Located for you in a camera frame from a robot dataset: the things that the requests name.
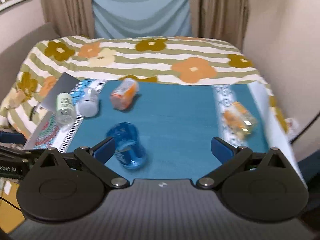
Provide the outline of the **left beige curtain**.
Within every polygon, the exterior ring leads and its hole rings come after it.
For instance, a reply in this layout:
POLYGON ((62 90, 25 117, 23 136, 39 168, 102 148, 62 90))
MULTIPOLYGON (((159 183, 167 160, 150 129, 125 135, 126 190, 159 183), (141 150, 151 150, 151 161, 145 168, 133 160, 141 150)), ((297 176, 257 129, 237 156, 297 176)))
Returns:
POLYGON ((41 0, 44 20, 59 36, 94 37, 91 0, 41 0))

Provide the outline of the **green label clear cup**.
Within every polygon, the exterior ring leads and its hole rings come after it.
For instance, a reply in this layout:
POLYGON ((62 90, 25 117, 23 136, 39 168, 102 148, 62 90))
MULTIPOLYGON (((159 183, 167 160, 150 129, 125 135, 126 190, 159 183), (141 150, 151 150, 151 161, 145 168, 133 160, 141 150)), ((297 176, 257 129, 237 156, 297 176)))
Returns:
POLYGON ((56 98, 56 122, 68 126, 76 119, 76 111, 69 93, 60 93, 56 98))

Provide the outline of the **colourful mandala mat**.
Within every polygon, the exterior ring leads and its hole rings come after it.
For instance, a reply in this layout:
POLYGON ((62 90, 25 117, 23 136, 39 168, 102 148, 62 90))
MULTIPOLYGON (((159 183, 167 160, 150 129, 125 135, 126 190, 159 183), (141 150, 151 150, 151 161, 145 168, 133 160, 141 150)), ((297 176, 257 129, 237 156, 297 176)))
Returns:
MULTIPOLYGON (((77 101, 83 96, 84 89, 94 81, 95 79, 84 79, 71 90, 70 94, 73 104, 77 103, 77 101)), ((51 111, 48 111, 47 114, 50 114, 50 117, 45 117, 45 122, 41 122, 41 129, 38 133, 33 134, 34 141, 28 148, 42 149, 50 146, 54 142, 60 128, 56 123, 55 114, 51 111)))

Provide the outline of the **orange clear plastic cup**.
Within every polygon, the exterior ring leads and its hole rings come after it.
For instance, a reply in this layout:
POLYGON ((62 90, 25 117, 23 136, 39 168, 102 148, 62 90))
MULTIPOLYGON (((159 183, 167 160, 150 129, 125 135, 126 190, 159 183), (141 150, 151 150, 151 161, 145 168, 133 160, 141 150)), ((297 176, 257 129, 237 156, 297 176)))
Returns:
POLYGON ((132 78, 125 78, 122 83, 113 90, 110 101, 114 109, 123 111, 130 107, 134 97, 139 92, 139 84, 132 78))

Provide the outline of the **white blue label cup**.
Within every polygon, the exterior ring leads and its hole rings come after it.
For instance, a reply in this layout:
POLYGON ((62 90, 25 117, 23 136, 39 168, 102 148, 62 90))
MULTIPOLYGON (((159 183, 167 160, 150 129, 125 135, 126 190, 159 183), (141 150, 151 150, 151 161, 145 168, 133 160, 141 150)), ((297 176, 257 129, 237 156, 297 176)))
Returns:
POLYGON ((79 113, 87 118, 97 115, 99 111, 99 94, 92 87, 84 89, 84 96, 77 103, 79 113))

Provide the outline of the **grey laptop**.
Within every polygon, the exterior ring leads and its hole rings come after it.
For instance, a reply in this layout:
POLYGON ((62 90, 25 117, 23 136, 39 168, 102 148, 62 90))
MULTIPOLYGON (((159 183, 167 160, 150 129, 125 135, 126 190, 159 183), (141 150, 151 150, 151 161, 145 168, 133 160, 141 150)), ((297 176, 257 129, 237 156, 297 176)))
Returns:
POLYGON ((47 96, 40 103, 40 107, 48 111, 56 111, 56 100, 60 93, 70 93, 80 82, 79 79, 67 73, 63 73, 47 96))

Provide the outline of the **grey bed headboard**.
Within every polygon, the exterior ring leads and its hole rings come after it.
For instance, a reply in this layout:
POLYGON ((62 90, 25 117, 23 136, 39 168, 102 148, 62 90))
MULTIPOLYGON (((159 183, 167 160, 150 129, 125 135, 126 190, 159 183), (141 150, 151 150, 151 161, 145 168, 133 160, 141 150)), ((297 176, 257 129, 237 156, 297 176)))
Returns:
POLYGON ((16 80, 21 64, 35 44, 43 40, 54 40, 57 38, 59 38, 59 35, 55 32, 53 25, 46 23, 24 35, 13 45, 1 52, 1 101, 7 96, 16 80))

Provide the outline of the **light blue hanging cloth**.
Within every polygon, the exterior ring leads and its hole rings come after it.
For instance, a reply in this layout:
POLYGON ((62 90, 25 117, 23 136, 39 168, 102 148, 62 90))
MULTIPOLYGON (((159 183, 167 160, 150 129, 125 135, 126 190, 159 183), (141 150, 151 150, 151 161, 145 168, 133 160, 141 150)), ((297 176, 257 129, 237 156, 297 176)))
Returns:
POLYGON ((192 35, 189 0, 92 0, 92 9, 98 38, 192 35))

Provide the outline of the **right beige curtain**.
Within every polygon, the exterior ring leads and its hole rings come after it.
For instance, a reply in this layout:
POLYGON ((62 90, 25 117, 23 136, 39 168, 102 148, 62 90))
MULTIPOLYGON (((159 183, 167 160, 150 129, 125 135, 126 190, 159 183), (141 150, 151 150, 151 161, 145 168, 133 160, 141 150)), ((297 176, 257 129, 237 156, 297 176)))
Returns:
POLYGON ((241 49, 249 0, 189 0, 193 36, 224 40, 241 49))

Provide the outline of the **floral striped bed quilt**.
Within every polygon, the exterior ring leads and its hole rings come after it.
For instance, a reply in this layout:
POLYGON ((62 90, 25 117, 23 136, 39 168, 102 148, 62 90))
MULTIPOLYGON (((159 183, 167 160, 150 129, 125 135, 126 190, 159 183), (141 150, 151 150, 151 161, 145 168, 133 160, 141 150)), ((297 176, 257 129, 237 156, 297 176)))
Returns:
POLYGON ((234 85, 263 77, 232 44, 200 37, 120 40, 67 36, 37 42, 23 58, 1 102, 1 127, 26 138, 46 111, 39 103, 62 74, 79 80, 121 80, 179 85, 234 85))

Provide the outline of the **beige curtain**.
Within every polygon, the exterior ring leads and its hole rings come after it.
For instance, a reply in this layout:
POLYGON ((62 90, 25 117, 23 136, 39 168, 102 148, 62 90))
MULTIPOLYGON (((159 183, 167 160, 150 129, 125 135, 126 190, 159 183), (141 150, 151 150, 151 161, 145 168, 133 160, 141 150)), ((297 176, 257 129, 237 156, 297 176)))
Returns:
POLYGON ((44 20, 59 36, 94 37, 91 0, 41 0, 44 20))
POLYGON ((224 40, 241 49, 249 0, 189 0, 193 36, 224 40))

